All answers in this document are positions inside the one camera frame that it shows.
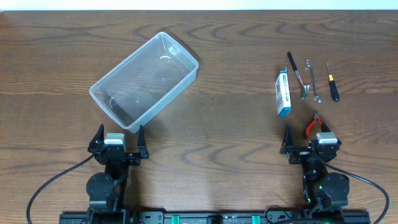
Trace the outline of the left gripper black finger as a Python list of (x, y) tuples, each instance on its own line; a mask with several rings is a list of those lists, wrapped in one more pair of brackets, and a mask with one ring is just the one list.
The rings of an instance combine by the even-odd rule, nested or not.
[(137, 148), (138, 148), (139, 153), (147, 153), (147, 144), (146, 144), (146, 140), (144, 137), (143, 125), (140, 125), (140, 127), (139, 127), (139, 133), (138, 133), (138, 138), (137, 138)]
[(90, 141), (88, 147), (97, 147), (99, 144), (104, 143), (104, 125), (100, 124), (96, 134), (93, 139)]

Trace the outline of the small black handled claw hammer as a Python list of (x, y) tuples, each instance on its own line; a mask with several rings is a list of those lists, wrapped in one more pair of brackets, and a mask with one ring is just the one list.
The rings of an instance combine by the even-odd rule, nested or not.
[(289, 62), (291, 64), (291, 66), (292, 66), (292, 69), (295, 72), (295, 75), (296, 75), (297, 80), (298, 80), (298, 82), (300, 84), (300, 87), (301, 87), (300, 99), (304, 100), (304, 99), (306, 99), (306, 97), (308, 95), (308, 91), (309, 91), (310, 87), (309, 87), (309, 85), (305, 85), (304, 82), (302, 81), (302, 78), (301, 78), (299, 70), (298, 70), (298, 68), (296, 66), (295, 60), (294, 60), (294, 58), (292, 56), (292, 53), (291, 52), (287, 52), (287, 56), (288, 56), (288, 59), (289, 59)]

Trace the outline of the blue white screwdriver set box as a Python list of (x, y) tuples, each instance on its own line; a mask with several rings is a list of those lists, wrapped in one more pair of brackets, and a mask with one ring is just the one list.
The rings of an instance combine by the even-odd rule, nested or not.
[(275, 81), (275, 92), (278, 117), (284, 118), (292, 109), (287, 68), (279, 72)]

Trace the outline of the clear plastic storage container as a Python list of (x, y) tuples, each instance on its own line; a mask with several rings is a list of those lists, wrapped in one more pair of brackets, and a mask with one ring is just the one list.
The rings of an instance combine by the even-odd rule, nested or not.
[(90, 88), (99, 107), (120, 127), (138, 132), (197, 76), (198, 61), (159, 32)]

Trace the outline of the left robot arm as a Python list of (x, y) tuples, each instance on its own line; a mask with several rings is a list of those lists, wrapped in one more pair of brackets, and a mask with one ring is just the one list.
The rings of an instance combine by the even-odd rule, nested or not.
[(121, 207), (129, 167), (139, 166), (142, 159), (149, 157), (143, 126), (139, 127), (137, 149), (137, 152), (126, 152), (123, 133), (105, 134), (104, 126), (99, 127), (89, 143), (88, 152), (105, 166), (105, 171), (91, 176), (87, 182), (86, 192), (90, 197), (90, 209), (115, 211)]

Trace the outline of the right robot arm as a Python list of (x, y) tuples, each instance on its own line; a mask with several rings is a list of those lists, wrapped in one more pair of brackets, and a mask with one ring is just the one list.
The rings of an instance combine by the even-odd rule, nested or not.
[(285, 127), (280, 153), (289, 156), (289, 164), (302, 166), (303, 195), (313, 209), (331, 210), (348, 204), (349, 178), (326, 169), (340, 146), (341, 141), (327, 128), (307, 146), (296, 146), (290, 127)]

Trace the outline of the silver metal wrench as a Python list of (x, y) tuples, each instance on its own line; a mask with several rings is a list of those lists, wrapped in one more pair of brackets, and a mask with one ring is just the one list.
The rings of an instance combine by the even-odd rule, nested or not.
[(310, 61), (306, 60), (306, 66), (310, 70), (310, 76), (312, 79), (312, 87), (313, 87), (313, 94), (314, 94), (314, 100), (317, 101), (317, 103), (322, 103), (322, 99), (320, 98), (319, 94), (317, 93), (317, 88), (316, 88), (316, 83), (315, 83), (315, 76), (313, 73), (313, 67), (310, 65)]

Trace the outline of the red handled pliers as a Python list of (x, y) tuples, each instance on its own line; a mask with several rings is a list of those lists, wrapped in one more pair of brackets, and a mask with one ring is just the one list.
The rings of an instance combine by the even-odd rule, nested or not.
[(323, 121), (321, 120), (318, 111), (315, 110), (315, 111), (313, 112), (313, 117), (312, 117), (311, 121), (310, 121), (309, 124), (306, 126), (306, 128), (305, 128), (305, 130), (304, 130), (304, 132), (303, 132), (303, 137), (304, 137), (305, 139), (308, 139), (311, 129), (312, 129), (313, 126), (314, 126), (315, 124), (317, 124), (317, 123), (321, 126), (321, 125), (323, 124)]

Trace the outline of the black yellow handled screwdriver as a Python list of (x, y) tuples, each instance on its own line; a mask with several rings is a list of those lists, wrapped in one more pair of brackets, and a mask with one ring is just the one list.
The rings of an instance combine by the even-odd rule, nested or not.
[(331, 93), (331, 98), (334, 102), (339, 102), (340, 100), (340, 94), (338, 93), (337, 87), (335, 80), (333, 78), (333, 75), (331, 74), (330, 66), (328, 63), (326, 63), (326, 69), (328, 72), (328, 83), (330, 86), (330, 93)]

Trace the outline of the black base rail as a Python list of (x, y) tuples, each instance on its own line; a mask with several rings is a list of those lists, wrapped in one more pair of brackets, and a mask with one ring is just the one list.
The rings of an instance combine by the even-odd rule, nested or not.
[(193, 213), (193, 212), (83, 212), (63, 213), (61, 224), (81, 223), (141, 223), (141, 224), (229, 224), (229, 223), (370, 223), (368, 212), (315, 212), (311, 217), (301, 212), (268, 210), (266, 212)]

